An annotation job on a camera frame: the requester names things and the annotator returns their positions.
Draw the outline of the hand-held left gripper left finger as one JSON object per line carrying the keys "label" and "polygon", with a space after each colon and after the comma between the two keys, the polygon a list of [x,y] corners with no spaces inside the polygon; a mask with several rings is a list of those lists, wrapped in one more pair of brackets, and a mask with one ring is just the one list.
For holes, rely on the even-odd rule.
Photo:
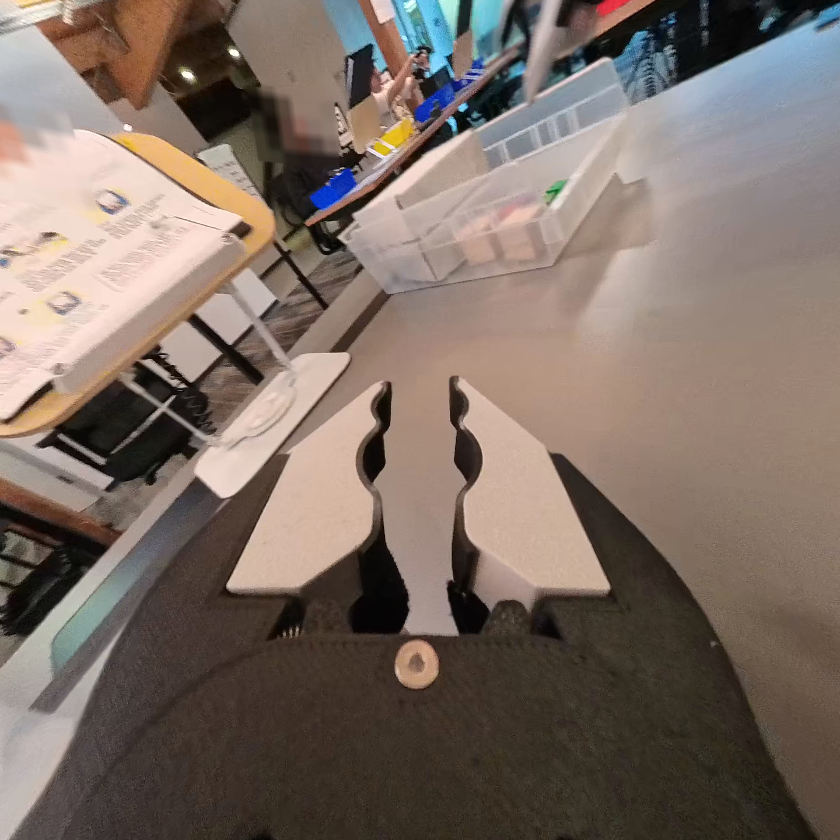
{"label": "hand-held left gripper left finger", "polygon": [[332,580],[355,579],[352,558],[382,524],[382,500],[364,451],[390,423],[392,385],[378,381],[288,454],[226,591],[312,597]]}

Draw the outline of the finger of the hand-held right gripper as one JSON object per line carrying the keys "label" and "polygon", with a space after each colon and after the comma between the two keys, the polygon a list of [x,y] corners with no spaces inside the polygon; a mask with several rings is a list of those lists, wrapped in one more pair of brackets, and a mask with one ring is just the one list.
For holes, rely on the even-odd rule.
{"label": "finger of the hand-held right gripper", "polygon": [[574,1],[542,1],[530,35],[522,76],[523,100],[532,104],[539,95],[552,63],[574,49]]}

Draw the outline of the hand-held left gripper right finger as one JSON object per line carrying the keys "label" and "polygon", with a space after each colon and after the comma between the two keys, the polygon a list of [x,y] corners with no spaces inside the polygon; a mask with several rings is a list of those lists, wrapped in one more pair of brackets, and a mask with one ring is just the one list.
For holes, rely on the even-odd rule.
{"label": "hand-held left gripper right finger", "polygon": [[539,439],[461,376],[449,380],[455,465],[453,581],[484,606],[603,598],[612,587]]}

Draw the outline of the clear plastic bin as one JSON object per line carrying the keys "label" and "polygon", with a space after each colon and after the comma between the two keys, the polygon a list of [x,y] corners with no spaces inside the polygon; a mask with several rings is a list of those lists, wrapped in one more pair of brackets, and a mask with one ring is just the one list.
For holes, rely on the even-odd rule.
{"label": "clear plastic bin", "polygon": [[[437,281],[413,291],[552,267],[616,175],[628,109],[613,62],[600,59],[541,92],[532,104],[523,103],[475,129],[490,171],[423,240]],[[546,204],[544,191],[561,179],[568,184]],[[534,262],[510,262],[502,255],[497,228],[508,209],[523,204],[541,206],[544,251]],[[491,217],[500,257],[470,266],[455,235],[480,216]]]}

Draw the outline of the wooden document stand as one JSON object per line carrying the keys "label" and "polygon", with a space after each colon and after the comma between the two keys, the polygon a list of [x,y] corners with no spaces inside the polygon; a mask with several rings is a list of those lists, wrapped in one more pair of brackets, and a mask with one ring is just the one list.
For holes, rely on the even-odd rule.
{"label": "wooden document stand", "polygon": [[[218,293],[229,295],[267,344],[279,365],[251,401],[239,410],[221,433],[208,436],[192,427],[191,432],[209,447],[200,455],[195,472],[216,496],[229,498],[284,445],[299,424],[345,372],[348,353],[305,353],[291,360],[273,338],[261,317],[248,304],[235,281],[268,247],[275,243],[274,214],[257,197],[254,187],[245,186],[246,176],[232,181],[231,170],[217,170],[197,161],[167,142],[142,133],[108,137],[179,182],[188,191],[218,208],[239,215],[249,226],[241,240],[245,253],[240,260],[211,280],[204,290],[172,309],[151,334],[118,357],[87,388],[69,393],[44,390],[10,421],[2,421],[2,438],[29,437],[57,427],[77,413],[96,394],[114,381],[121,381],[149,403],[170,412],[153,396],[132,382],[135,363],[150,352],[182,322]],[[2,163],[23,158],[24,138],[11,123],[2,124]]]}

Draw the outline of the blue plastic bin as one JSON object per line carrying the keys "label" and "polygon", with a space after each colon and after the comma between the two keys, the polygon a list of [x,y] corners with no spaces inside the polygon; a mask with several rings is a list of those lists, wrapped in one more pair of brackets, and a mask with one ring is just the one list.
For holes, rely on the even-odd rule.
{"label": "blue plastic bin", "polygon": [[440,116],[455,101],[455,89],[452,82],[438,88],[416,108],[414,121],[418,126],[426,125]]}
{"label": "blue plastic bin", "polygon": [[336,175],[331,176],[325,185],[311,193],[309,198],[314,207],[322,211],[342,201],[352,193],[356,186],[354,172],[349,169],[342,169]]}

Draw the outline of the white container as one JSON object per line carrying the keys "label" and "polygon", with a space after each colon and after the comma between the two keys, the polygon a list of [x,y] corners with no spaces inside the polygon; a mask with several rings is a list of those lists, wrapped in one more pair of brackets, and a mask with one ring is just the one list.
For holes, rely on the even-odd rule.
{"label": "white container", "polygon": [[434,284],[437,279],[422,242],[489,171],[479,133],[461,133],[424,154],[356,211],[341,239],[388,295]]}

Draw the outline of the yellow plastic bin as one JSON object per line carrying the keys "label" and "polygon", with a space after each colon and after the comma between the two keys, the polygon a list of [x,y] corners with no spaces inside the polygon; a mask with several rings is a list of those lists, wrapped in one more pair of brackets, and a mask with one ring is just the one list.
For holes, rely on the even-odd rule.
{"label": "yellow plastic bin", "polygon": [[383,161],[398,150],[400,150],[415,134],[416,125],[412,119],[402,119],[395,123],[390,129],[368,143],[366,153],[373,155],[377,160]]}

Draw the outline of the black and tan board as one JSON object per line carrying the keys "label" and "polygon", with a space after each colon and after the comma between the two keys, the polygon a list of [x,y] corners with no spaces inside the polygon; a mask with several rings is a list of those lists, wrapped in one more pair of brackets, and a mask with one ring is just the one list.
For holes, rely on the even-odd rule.
{"label": "black and tan board", "polygon": [[344,59],[348,121],[355,153],[365,154],[368,146],[382,134],[380,108],[371,87],[375,70],[372,45],[365,45]]}

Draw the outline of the wooden block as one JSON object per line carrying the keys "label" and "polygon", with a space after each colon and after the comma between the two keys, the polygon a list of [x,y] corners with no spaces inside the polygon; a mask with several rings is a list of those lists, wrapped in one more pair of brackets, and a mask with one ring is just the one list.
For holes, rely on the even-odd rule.
{"label": "wooden block", "polygon": [[532,263],[543,255],[544,244],[537,204],[513,206],[501,218],[497,236],[503,257],[510,262]]}
{"label": "wooden block", "polygon": [[499,260],[500,247],[491,217],[471,219],[458,229],[455,237],[468,265],[484,266]]}

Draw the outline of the black office chair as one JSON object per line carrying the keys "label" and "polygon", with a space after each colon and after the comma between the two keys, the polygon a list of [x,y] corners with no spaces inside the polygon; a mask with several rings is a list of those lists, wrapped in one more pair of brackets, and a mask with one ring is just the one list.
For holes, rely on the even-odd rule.
{"label": "black office chair", "polygon": [[132,382],[170,412],[114,381],[36,447],[53,448],[103,474],[110,479],[108,490],[133,480],[151,486],[173,457],[193,457],[197,437],[191,428],[216,433],[207,396],[158,345],[135,363],[132,373]]}

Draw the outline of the wooden background table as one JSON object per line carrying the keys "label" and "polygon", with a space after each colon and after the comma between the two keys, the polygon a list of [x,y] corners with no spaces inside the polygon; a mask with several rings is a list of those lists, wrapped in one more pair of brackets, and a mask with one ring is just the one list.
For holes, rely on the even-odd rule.
{"label": "wooden background table", "polygon": [[466,87],[459,90],[452,102],[446,108],[440,110],[435,120],[425,124],[423,131],[413,134],[411,139],[397,151],[390,154],[383,165],[376,168],[367,175],[362,183],[358,184],[351,192],[343,196],[338,202],[316,212],[305,220],[308,228],[319,224],[333,221],[344,215],[352,215],[358,208],[376,197],[386,186],[390,184],[406,165],[410,164],[420,153],[425,152],[437,131],[455,113],[473,97],[483,91],[491,82],[511,64],[520,59],[524,50],[524,42],[520,42],[506,49],[498,58],[495,58],[485,68],[484,73]]}

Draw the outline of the printed paper sheets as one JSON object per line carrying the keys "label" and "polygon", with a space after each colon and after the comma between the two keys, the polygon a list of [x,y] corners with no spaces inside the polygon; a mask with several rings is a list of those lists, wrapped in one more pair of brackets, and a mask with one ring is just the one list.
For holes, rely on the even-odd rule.
{"label": "printed paper sheets", "polygon": [[245,253],[249,226],[120,143],[25,129],[2,163],[1,408],[83,390]]}

